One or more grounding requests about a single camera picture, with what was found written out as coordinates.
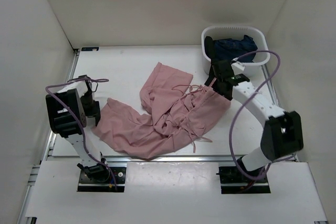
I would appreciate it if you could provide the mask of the pink trousers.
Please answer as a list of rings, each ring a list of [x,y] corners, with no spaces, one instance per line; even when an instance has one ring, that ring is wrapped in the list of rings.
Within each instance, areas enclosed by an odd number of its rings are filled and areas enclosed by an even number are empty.
[[[140,90],[145,114],[112,98],[101,110],[92,132],[114,151],[141,159],[176,152],[204,135],[230,108],[213,85],[192,85],[193,75],[157,63]]]

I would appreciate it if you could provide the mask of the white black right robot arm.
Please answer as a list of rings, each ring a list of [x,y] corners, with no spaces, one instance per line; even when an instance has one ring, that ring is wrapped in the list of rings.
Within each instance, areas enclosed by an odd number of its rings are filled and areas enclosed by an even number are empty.
[[[303,149],[300,115],[272,104],[248,77],[235,74],[229,61],[211,60],[206,83],[228,100],[238,101],[241,107],[237,113],[247,109],[263,128],[259,147],[234,159],[240,181],[260,180],[262,175],[255,175],[255,171]]]

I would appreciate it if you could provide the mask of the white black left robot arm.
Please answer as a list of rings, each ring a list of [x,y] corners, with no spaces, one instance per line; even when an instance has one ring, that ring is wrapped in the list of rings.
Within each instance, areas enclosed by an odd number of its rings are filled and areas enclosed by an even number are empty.
[[[91,79],[79,76],[63,84],[45,87],[46,106],[51,130],[67,140],[77,152],[81,162],[77,166],[88,178],[100,183],[111,176],[107,161],[85,134],[87,119],[94,119],[95,126],[101,119],[100,104],[93,98],[96,90],[92,84],[108,79]]]

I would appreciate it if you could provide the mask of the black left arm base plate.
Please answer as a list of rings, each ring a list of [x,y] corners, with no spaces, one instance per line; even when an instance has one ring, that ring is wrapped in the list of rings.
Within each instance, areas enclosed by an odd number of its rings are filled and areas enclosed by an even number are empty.
[[[117,186],[114,185],[112,176],[107,175],[102,178],[94,179],[89,178],[84,171],[80,172],[78,179],[78,192],[90,192],[90,193],[123,193],[125,189],[125,180],[127,176],[126,166],[110,167],[115,176]]]

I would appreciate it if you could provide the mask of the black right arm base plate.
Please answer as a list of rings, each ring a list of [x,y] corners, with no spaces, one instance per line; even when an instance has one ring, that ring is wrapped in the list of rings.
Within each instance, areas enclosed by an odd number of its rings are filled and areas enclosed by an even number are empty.
[[[242,175],[235,166],[220,166],[217,175],[222,195],[271,193],[267,177],[255,182]]]

